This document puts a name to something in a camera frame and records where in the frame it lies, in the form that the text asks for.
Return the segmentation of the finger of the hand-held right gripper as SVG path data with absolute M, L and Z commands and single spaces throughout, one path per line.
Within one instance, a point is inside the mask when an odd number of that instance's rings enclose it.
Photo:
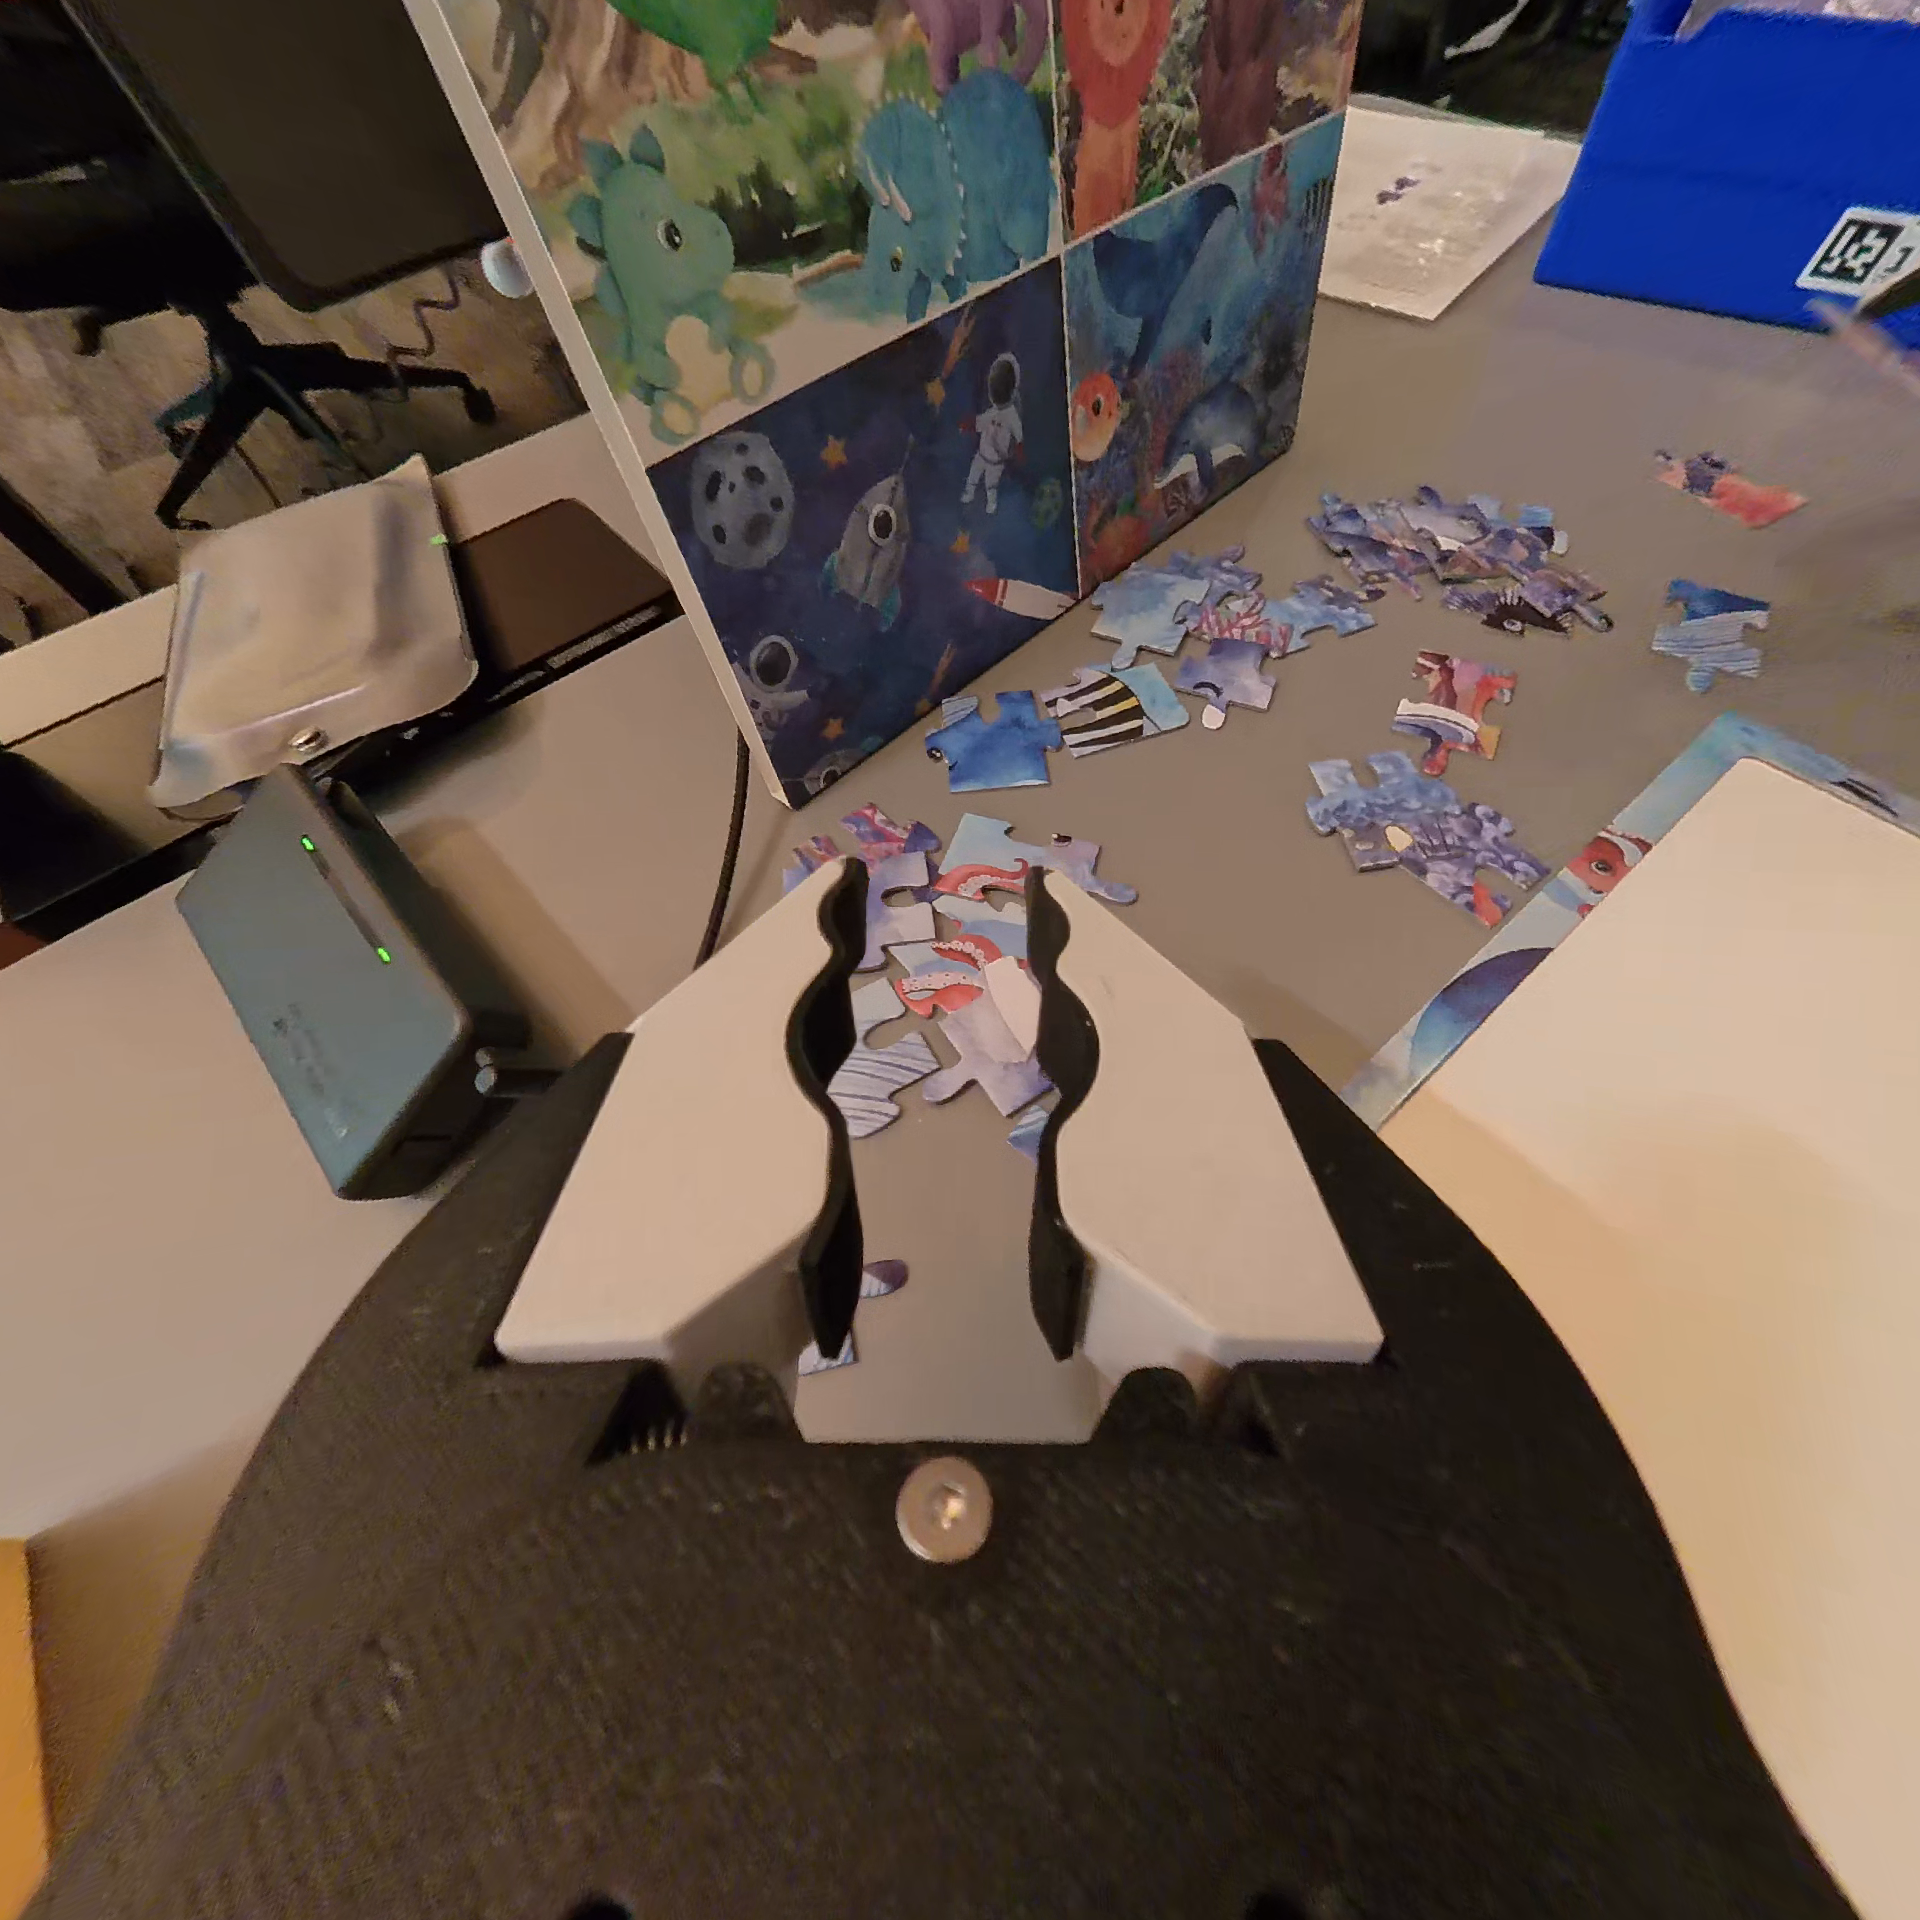
M 1917 267 L 1877 282 L 1860 298 L 1843 303 L 1817 296 L 1809 303 L 1816 323 L 1856 359 L 1888 378 L 1905 393 L 1917 393 L 1917 349 L 1892 339 L 1888 325 L 1917 307 Z

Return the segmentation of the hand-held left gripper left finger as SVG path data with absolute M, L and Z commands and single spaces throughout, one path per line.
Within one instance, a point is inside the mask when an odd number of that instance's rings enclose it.
M 641 1015 L 496 1351 L 530 1376 L 626 1363 L 693 1420 L 757 1396 L 801 1435 L 801 1359 L 837 1359 L 865 1269 L 848 1123 L 868 876 L 832 858 Z

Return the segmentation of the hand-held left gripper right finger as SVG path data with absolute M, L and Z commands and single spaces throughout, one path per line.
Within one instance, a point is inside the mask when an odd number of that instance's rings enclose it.
M 1053 1085 L 1027 1299 L 1098 1393 L 1078 1437 L 1137 1386 L 1205 1425 L 1270 1376 L 1363 1380 L 1386 1333 L 1244 1021 L 1062 874 L 1025 912 Z

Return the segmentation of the red crab jigsaw piece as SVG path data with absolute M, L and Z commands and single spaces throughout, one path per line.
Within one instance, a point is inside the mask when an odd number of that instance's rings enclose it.
M 1749 532 L 1768 530 L 1809 506 L 1806 497 L 1757 483 L 1713 451 L 1678 455 L 1660 449 L 1653 461 L 1665 487 Z

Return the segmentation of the blue striped jigsaw piece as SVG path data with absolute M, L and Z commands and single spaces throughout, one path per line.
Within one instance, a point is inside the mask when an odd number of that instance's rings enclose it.
M 1765 652 L 1771 604 L 1746 593 L 1670 578 L 1665 591 L 1668 618 L 1653 634 L 1649 649 L 1684 668 L 1684 687 L 1697 698 L 1722 682 L 1756 682 Z

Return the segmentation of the pile of puzzle pieces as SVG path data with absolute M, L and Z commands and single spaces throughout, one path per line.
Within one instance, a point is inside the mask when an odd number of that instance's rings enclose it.
M 974 695 L 942 705 L 925 752 L 947 771 L 950 793 L 1040 787 L 1052 755 L 1086 761 L 1189 725 L 1216 735 L 1235 712 L 1266 713 L 1270 668 L 1308 652 L 1314 634 L 1372 631 L 1387 587 L 1434 593 L 1442 608 L 1502 637 L 1614 628 L 1604 591 L 1569 562 L 1569 536 L 1548 509 L 1508 517 L 1493 497 L 1448 501 L 1422 487 L 1412 498 L 1366 503 L 1323 495 L 1308 524 L 1346 570 L 1344 580 L 1322 575 L 1270 595 L 1242 545 L 1227 545 L 1206 556 L 1170 548 L 1100 584 L 1090 601 L 1104 658 L 1076 666 L 1062 687 L 1008 690 L 993 713 Z M 1510 912 L 1508 891 L 1542 882 L 1548 867 L 1498 808 L 1457 793 L 1450 767 L 1498 755 L 1498 708 L 1510 705 L 1518 672 L 1425 649 L 1410 677 L 1422 692 L 1400 699 L 1392 729 L 1422 751 L 1376 752 L 1366 775 L 1350 760 L 1314 761 L 1302 818 L 1344 848 L 1355 874 L 1410 874 L 1493 928 Z M 905 976 L 860 991 L 854 1015 L 880 1024 L 925 1018 L 947 1024 L 958 1050 L 942 1069 L 923 1041 L 858 1042 L 832 1079 L 851 1133 L 891 1125 L 901 1088 L 923 1085 L 929 1101 L 982 1088 L 1016 1120 L 1011 1146 L 1035 1161 L 1053 1088 L 1028 1037 L 1040 1001 L 1025 961 L 1027 877 L 1065 874 L 1113 905 L 1137 891 L 1102 882 L 1090 841 L 1053 835 L 1020 843 L 1008 824 L 982 813 L 965 817 L 948 839 L 898 827 L 876 808 L 853 809 L 843 829 L 874 868 L 878 922 L 867 970 L 884 972 L 891 951 L 915 961 Z

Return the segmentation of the cream puzzle frame tray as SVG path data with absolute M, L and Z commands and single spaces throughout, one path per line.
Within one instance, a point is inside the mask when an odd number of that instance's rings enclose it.
M 1917 1881 L 1915 861 L 1729 712 L 1344 1090 L 1574 1359 L 1860 1916 Z

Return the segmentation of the blue storage bin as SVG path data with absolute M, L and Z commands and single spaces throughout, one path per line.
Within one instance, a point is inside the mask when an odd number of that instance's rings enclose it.
M 1537 282 L 1915 345 L 1915 5 L 1630 9 Z

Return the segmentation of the black flat device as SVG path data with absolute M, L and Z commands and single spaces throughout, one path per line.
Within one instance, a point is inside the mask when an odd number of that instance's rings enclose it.
M 433 1186 L 488 1125 L 483 1053 L 532 1042 L 493 956 L 345 783 L 260 778 L 176 909 L 342 1200 Z

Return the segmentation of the instruction sheet in plastic sleeve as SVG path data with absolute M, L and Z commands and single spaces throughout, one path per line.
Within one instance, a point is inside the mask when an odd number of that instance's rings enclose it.
M 1320 298 L 1435 323 L 1569 193 L 1579 144 L 1445 113 L 1350 106 Z

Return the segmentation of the silver foil pouch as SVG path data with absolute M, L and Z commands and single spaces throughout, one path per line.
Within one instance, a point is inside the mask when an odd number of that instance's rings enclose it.
M 148 800 L 174 818 L 454 705 L 478 658 L 426 458 L 198 539 L 166 644 Z

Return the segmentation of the illustrated animal puzzle box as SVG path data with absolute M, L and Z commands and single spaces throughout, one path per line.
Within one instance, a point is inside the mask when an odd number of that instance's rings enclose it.
M 1363 5 L 408 5 L 804 805 L 1289 455 Z

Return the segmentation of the yellow plastic bin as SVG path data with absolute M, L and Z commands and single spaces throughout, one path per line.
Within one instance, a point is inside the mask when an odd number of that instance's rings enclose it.
M 3 1540 L 3 1916 L 19 1919 L 52 1847 L 27 1545 Z

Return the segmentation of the black office chair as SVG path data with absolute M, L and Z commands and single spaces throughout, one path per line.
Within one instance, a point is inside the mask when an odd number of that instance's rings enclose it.
M 237 245 L 165 152 L 69 162 L 3 184 L 6 313 L 69 311 L 82 354 L 100 349 L 108 328 L 165 311 L 202 330 L 203 381 L 156 419 L 176 455 L 156 517 L 174 532 L 208 528 L 186 507 L 262 417 L 370 476 L 323 419 L 317 395 L 400 401 L 443 391 L 461 397 L 474 425 L 496 423 L 490 391 L 461 370 L 424 365 L 416 354 L 372 362 L 336 343 L 265 343 L 235 309 L 251 287 L 257 274 Z

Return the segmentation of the black partition panel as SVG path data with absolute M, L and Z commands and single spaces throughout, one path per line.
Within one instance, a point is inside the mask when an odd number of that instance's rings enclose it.
M 288 307 L 315 313 L 506 237 L 402 2 L 65 11 Z

